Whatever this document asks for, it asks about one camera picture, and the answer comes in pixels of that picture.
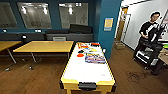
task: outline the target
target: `tabletop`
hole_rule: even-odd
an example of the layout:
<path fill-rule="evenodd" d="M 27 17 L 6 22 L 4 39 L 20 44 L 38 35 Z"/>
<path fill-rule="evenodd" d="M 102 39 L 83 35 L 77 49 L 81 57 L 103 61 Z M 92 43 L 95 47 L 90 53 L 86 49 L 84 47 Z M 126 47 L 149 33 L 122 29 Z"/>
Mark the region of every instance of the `tabletop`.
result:
<path fill-rule="evenodd" d="M 84 53 L 93 53 L 104 56 L 101 47 L 90 47 L 96 52 L 90 52 L 90 49 L 84 49 Z M 95 82 L 98 84 L 113 85 L 115 83 L 114 77 L 108 66 L 107 61 L 105 64 L 88 63 L 86 62 L 86 54 L 83 57 L 77 57 L 78 52 L 82 50 L 76 44 L 69 62 L 64 70 L 61 80 L 63 83 L 78 83 L 78 82 Z"/>
<path fill-rule="evenodd" d="M 31 41 L 13 52 L 70 52 L 73 41 Z"/>
<path fill-rule="evenodd" d="M 21 41 L 0 41 L 0 51 L 8 49 L 19 43 L 21 43 Z"/>

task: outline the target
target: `table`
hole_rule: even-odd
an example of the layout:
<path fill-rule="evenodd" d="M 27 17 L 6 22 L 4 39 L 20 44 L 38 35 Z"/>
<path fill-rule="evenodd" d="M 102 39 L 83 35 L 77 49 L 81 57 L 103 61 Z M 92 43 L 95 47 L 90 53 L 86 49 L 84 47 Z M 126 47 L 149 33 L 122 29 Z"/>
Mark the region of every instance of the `table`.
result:
<path fill-rule="evenodd" d="M 12 53 L 10 52 L 9 48 L 12 47 L 12 46 L 15 46 L 15 45 L 17 45 L 19 43 L 21 43 L 21 41 L 0 41 L 0 51 L 3 51 L 3 50 L 7 49 L 7 51 L 9 53 L 10 57 L 12 58 L 14 64 L 16 64 L 16 60 L 14 59 L 14 57 L 13 57 Z"/>
<path fill-rule="evenodd" d="M 154 75 L 159 74 L 159 70 L 163 67 L 164 63 L 168 64 L 168 50 L 163 48 L 158 58 L 159 60 L 157 61 L 155 68 L 151 71 Z"/>
<path fill-rule="evenodd" d="M 79 48 L 76 44 L 60 80 L 61 89 L 67 89 L 67 94 L 71 94 L 71 90 L 101 91 L 101 94 L 114 92 L 116 84 L 106 59 L 103 64 L 86 61 L 88 54 L 104 56 L 101 47 L 86 44 L 89 49 Z M 84 56 L 77 57 L 81 50 Z"/>
<path fill-rule="evenodd" d="M 33 52 L 67 52 L 69 57 L 72 45 L 73 41 L 31 41 L 13 52 L 31 52 L 34 62 L 37 62 Z"/>

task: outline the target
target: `person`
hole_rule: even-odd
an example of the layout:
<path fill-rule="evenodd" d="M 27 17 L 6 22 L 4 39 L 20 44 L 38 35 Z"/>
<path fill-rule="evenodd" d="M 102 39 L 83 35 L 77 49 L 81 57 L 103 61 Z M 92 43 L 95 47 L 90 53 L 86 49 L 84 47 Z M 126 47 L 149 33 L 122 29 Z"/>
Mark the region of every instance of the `person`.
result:
<path fill-rule="evenodd" d="M 133 55 L 133 58 L 136 57 L 136 54 L 137 52 L 140 50 L 140 51 L 145 51 L 146 49 L 146 46 L 144 45 L 145 42 L 149 41 L 148 38 L 150 35 L 149 34 L 149 31 L 153 28 L 153 27 L 156 27 L 158 25 L 158 23 L 156 23 L 155 21 L 159 18 L 160 16 L 160 13 L 159 12 L 154 12 L 151 14 L 150 16 L 150 21 L 148 22 L 145 22 L 142 26 L 141 26 L 141 29 L 139 31 L 139 33 L 141 34 L 141 37 L 139 39 L 139 42 L 138 42 L 138 45 L 137 47 L 135 48 L 135 51 L 134 51 L 134 55 Z"/>

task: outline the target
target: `door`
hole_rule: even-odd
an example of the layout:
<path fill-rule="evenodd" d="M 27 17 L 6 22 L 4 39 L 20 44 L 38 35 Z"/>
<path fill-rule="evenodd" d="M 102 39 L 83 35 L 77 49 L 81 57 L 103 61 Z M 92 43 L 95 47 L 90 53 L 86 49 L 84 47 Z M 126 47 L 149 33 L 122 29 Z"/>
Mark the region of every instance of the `door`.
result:
<path fill-rule="evenodd" d="M 122 42 L 124 42 L 124 39 L 125 39 L 125 35 L 128 29 L 129 22 L 130 22 L 131 14 L 124 14 L 124 16 L 125 16 L 125 23 L 124 23 L 123 32 L 121 35 L 121 40 L 120 40 Z"/>
<path fill-rule="evenodd" d="M 127 14 L 127 11 L 128 11 L 128 7 L 122 8 L 120 21 L 119 21 L 119 26 L 118 26 L 118 29 L 117 29 L 116 41 L 121 40 L 121 36 L 122 36 L 124 24 L 125 24 L 125 19 L 126 19 L 124 15 Z"/>

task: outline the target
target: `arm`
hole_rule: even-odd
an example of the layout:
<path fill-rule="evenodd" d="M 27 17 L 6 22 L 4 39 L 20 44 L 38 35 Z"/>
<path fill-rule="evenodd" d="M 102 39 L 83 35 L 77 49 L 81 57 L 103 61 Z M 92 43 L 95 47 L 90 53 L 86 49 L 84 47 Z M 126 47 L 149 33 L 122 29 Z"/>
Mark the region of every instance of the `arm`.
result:
<path fill-rule="evenodd" d="M 144 35 L 144 33 L 143 33 L 143 32 L 141 32 L 140 34 L 141 34 L 141 36 L 142 36 L 142 37 L 144 37 L 144 38 L 148 39 L 148 36 Z"/>
<path fill-rule="evenodd" d="M 139 31 L 139 33 L 141 34 L 142 37 L 144 38 L 148 38 L 148 36 L 144 33 L 146 33 L 146 29 L 147 29 L 147 26 L 146 26 L 146 23 L 144 23 L 141 27 L 141 30 Z"/>

